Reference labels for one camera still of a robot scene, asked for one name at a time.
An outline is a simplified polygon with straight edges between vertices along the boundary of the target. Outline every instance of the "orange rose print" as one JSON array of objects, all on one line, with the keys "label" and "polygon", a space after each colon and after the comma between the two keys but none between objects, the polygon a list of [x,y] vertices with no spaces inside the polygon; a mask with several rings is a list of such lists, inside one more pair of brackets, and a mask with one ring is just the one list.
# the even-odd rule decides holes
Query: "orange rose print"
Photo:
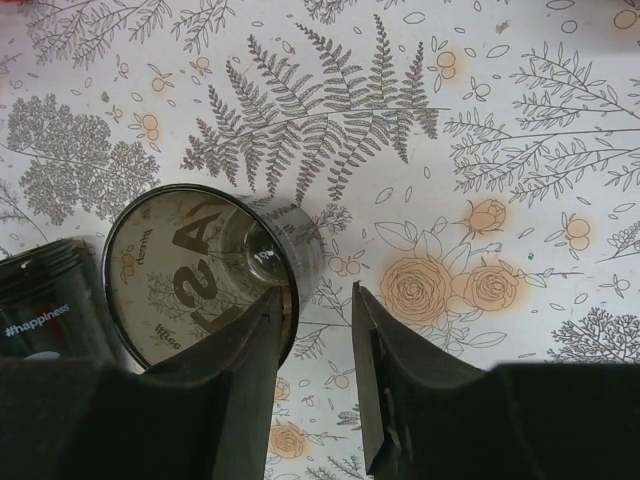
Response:
[{"label": "orange rose print", "polygon": [[276,402],[282,402],[289,398],[289,394],[291,393],[291,387],[289,386],[289,382],[287,382],[284,378],[278,377],[276,379],[276,392],[274,399]]},{"label": "orange rose print", "polygon": [[451,276],[431,256],[403,258],[384,274],[380,293],[396,317],[410,323],[437,324],[447,315]]},{"label": "orange rose print", "polygon": [[302,455],[305,439],[293,423],[273,425],[269,432],[269,453],[282,458],[297,458]]},{"label": "orange rose print", "polygon": [[507,218],[505,206],[498,200],[485,200],[477,207],[471,204],[471,215],[462,222],[469,228],[469,233],[483,234],[499,230]]},{"label": "orange rose print", "polygon": [[518,279],[502,267],[481,266],[451,282],[456,295],[484,311],[502,310],[516,298]]}]

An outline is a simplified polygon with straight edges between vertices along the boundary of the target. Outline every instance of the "black jar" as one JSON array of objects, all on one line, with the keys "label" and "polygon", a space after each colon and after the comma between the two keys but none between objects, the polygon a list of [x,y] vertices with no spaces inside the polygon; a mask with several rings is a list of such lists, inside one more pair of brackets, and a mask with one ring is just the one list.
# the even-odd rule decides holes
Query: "black jar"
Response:
[{"label": "black jar", "polygon": [[0,262],[0,356],[113,360],[72,239]]}]

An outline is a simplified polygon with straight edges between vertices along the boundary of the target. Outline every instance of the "glass cup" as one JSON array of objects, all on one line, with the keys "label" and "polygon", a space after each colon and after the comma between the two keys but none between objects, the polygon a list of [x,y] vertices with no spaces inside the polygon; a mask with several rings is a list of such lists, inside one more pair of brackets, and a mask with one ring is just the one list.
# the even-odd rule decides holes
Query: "glass cup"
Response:
[{"label": "glass cup", "polygon": [[269,287],[284,291],[280,361],[320,276],[322,239],[297,205],[166,185],[116,220],[103,286],[125,346],[143,367],[233,322]]}]

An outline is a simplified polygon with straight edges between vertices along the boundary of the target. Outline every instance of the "fern leaf print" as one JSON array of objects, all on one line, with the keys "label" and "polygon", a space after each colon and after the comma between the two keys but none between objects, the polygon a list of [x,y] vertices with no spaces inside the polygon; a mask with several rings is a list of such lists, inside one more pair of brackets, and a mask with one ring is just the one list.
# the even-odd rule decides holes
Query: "fern leaf print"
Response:
[{"label": "fern leaf print", "polygon": [[369,74],[351,59],[352,50],[309,27],[296,24],[318,53],[322,80],[302,63],[270,53],[255,35],[248,53],[259,72],[240,73],[230,61],[226,73],[240,110],[229,109],[214,87],[209,100],[216,127],[198,119],[199,135],[189,138],[182,167],[224,174],[237,185],[242,154],[249,186],[256,190],[260,171],[270,195],[285,174],[299,165],[295,199],[301,204],[314,182],[326,175],[328,195],[340,200],[356,168],[383,148],[393,148],[409,163],[409,138],[419,128],[437,137],[438,109],[429,107],[424,89],[424,47],[400,81],[382,19],[374,16],[376,51]]}]

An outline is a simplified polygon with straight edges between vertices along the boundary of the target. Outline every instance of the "floral tablecloth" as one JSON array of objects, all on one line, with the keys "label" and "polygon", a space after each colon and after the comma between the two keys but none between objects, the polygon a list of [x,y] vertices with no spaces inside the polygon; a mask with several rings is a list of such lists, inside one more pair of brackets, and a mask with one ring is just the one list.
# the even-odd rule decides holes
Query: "floral tablecloth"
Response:
[{"label": "floral tablecloth", "polygon": [[160,184],[300,203],[326,271],[266,478],[365,478],[350,286],[480,367],[640,361],[640,2],[0,4],[0,248]]}]

